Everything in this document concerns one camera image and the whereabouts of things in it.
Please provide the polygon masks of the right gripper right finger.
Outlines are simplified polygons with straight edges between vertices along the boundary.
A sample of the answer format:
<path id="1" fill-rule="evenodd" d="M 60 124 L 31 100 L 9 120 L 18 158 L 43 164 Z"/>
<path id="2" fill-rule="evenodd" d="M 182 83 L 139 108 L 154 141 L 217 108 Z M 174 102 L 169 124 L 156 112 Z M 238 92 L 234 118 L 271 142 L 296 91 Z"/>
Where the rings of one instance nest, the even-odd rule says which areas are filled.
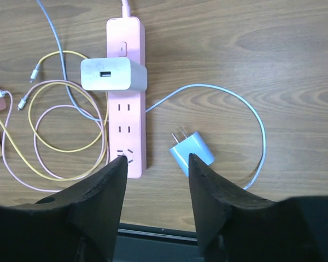
<path id="1" fill-rule="evenodd" d="M 328 195 L 272 201 L 189 156 L 197 244 L 205 261 L 328 261 Z"/>

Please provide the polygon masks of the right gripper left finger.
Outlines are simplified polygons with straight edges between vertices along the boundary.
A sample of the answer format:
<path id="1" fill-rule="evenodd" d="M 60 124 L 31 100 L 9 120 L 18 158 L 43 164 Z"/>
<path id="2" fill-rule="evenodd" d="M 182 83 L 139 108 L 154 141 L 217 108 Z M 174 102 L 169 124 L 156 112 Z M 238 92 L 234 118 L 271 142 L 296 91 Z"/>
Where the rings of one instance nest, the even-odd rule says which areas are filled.
<path id="1" fill-rule="evenodd" d="M 0 261 L 112 261 L 125 156 L 34 204 L 0 206 Z"/>

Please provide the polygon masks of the blue charger plug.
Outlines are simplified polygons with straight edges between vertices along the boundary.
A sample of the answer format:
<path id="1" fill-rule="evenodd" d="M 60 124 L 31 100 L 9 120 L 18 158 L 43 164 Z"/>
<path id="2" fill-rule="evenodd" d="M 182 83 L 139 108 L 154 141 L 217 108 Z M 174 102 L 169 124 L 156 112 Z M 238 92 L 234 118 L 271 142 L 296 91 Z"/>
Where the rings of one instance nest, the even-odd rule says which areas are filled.
<path id="1" fill-rule="evenodd" d="M 185 130 L 180 127 L 183 140 L 179 140 L 174 133 L 172 134 L 176 144 L 169 149 L 172 157 L 178 163 L 186 177 L 189 176 L 189 155 L 197 155 L 205 164 L 211 165 L 215 161 L 210 148 L 200 136 L 199 132 L 187 135 Z"/>

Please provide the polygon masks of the white charger plug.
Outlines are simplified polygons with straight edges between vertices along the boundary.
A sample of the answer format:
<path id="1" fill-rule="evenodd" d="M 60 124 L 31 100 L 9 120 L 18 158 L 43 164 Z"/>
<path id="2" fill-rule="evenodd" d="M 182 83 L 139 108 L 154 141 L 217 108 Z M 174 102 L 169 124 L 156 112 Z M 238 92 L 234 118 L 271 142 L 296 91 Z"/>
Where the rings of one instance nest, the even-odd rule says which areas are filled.
<path id="1" fill-rule="evenodd" d="M 146 67 L 126 57 L 84 59 L 80 73 L 87 91 L 144 92 L 148 86 Z"/>

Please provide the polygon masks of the pink power strip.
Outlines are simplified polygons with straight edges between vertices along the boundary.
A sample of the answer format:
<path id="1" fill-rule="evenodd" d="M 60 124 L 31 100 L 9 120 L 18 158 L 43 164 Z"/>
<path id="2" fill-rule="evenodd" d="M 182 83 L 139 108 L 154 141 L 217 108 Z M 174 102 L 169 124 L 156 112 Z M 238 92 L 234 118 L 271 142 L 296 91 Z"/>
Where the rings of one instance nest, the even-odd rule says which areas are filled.
<path id="1" fill-rule="evenodd" d="M 107 56 L 126 57 L 145 66 L 145 27 L 139 18 L 107 21 Z M 128 178 L 140 178 L 147 169 L 145 92 L 108 93 L 110 160 L 124 155 Z"/>

